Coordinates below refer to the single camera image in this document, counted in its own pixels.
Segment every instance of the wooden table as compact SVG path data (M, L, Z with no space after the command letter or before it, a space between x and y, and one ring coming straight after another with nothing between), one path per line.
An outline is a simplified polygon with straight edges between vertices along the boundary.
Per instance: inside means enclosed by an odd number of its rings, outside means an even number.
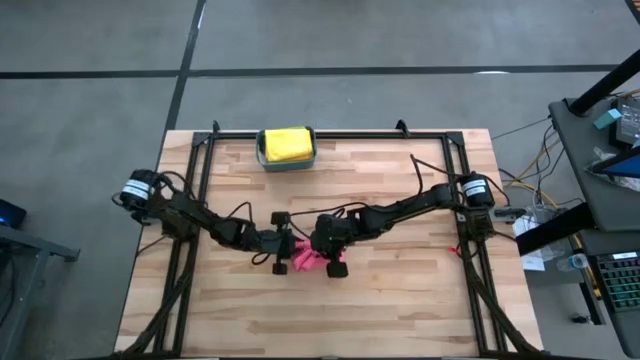
M489 132L462 131L471 169L500 184ZM159 170L184 173L191 138L191 131L170 131ZM308 171L265 173L256 162L252 141L217 141L209 208L224 215L251 201L257 227L270 228L272 211L350 201L389 204L415 194L418 183L410 153L444 167L436 140L322 140L318 148ZM447 181L440 173L421 170L426 189ZM504 204L499 193L494 191L494 196ZM236 216L246 217L243 211ZM300 216L296 223L310 232L316 216ZM496 228L511 233L508 225ZM157 239L159 231L159 226L146 228L140 246ZM454 215L434 211L396 225L379 239L350 247L349 277L329 279L324 268L297 273L290 266L289 275L272 275L273 260L253 266L253 254L224 249L203 231L183 356L477 354L462 262L448 250L457 241ZM528 341L541 348L516 244L494 237L487 247L500 305ZM161 242L137 259L117 350L131 344L158 309L170 249L170 241ZM491 338L486 308L483 317ZM168 348L172 336L170 330Z

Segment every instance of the electronic device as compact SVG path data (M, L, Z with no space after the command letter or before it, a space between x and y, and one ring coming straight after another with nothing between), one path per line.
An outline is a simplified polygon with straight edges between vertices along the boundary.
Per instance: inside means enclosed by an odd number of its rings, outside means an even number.
M640 310L640 257L637 252L596 257L611 311Z
M609 127L609 143L620 149L629 149L640 139L640 103L618 99L611 103L622 117Z
M27 211L12 203L0 199L0 226L17 229L22 225Z
M622 152L592 166L597 174L640 178L640 147Z
M636 235L633 233L622 239L619 236L608 238L606 234L599 236L604 236L602 241L621 241L619 248L623 252L594 254L589 256L589 263L622 349L629 357L637 358L637 329L640 324L640 246L635 243Z

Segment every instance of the black desk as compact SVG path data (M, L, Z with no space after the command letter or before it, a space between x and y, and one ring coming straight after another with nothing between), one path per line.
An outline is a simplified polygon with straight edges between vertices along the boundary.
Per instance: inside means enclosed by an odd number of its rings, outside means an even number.
M593 126L610 106L609 101L601 101L585 118L571 114L562 101L551 103L549 111L598 229L640 230L640 193L609 184L584 170L595 159L594 147L614 154L620 151L609 145L608 129L598 130Z
M595 147L609 153L619 149L609 145L609 130L598 130L593 122L610 110L610 101L596 104L585 117L569 112L564 101L549 105L553 125L560 136L586 202L535 229L517 237L521 254L527 254L558 239L578 233L589 257L591 269L600 289L605 289L602 275L595 263L596 255L608 255L640 250L640 193L615 186L588 173L585 168L596 159ZM598 302L586 272L581 290L591 312L599 314ZM640 311L614 312L605 301L620 344L630 357L640 357Z
M596 159L593 149L618 153L609 145L609 131L598 130L593 122L610 109L609 101L601 101L587 116L569 112L563 101L549 105L553 125L578 179L586 203L578 205L557 218L518 236L520 254L528 254L557 239L582 229L607 232L640 231L640 193L615 186L585 171Z

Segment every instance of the pink cloth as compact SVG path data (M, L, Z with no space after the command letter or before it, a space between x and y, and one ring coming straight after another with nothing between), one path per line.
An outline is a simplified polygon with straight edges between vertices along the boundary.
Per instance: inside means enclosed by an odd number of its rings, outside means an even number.
M325 266L329 263L328 259L323 258L318 252L311 248L311 241L296 241L296 254L292 257L293 267L297 271L310 271L319 266ZM340 254L340 261L344 261L344 252Z

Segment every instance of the desk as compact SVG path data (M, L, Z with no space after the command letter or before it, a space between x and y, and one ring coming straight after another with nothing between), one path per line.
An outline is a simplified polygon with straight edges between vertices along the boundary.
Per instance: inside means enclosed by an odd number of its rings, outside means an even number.
M192 134L167 134L159 170L185 172ZM488 131L465 130L464 138L471 169L499 184ZM444 166L441 145L424 139L319 140L318 149L309 171L265 173L256 162L253 141L216 141L209 208L227 214L251 201L258 228L268 228L272 211L349 201L387 204L413 195L418 184L410 153ZM426 188L447 181L426 168L422 175ZM296 224L310 231L315 218L301 216ZM511 232L508 225L496 228ZM159 231L159 226L146 228L140 246L157 239ZM272 275L271 261L253 266L253 254L222 248L202 232L183 356L474 355L462 262L448 251L456 243L453 214L435 211L350 247L349 277L329 279L324 269L296 273L290 268L287 276ZM495 237L487 247L500 305L527 340L541 348L516 244ZM170 241L161 242L136 260L116 350L130 345L158 309L170 249ZM491 337L486 309L483 316Z
M640 231L640 222L637 221L640 193L614 186L584 170L595 160L594 147L609 153L619 152L609 145L609 129L598 130L593 126L593 122L608 111L610 106L610 101L600 101L582 118L571 114L564 101L549 105L553 125L562 140L586 203L518 236L521 254L527 254L582 229L597 227L607 232Z
M640 248L640 222L637 221L640 193L612 185L584 170L595 160L594 147L609 153L619 152L609 145L609 129L598 130L593 126L593 122L610 108L611 102L603 100L592 107L585 117L577 117L569 112L564 101L549 105L553 125L562 140L586 203L517 238L521 254L526 254L557 239L579 233L583 250L592 260L591 268L600 289L604 289L605 284L597 266L594 266L593 257L637 251ZM587 289L589 283L590 279L585 276L581 289L591 316L604 320L592 291ZM637 332L640 312L613 312L611 304L606 300L605 304L624 352L630 357L640 357L640 337Z

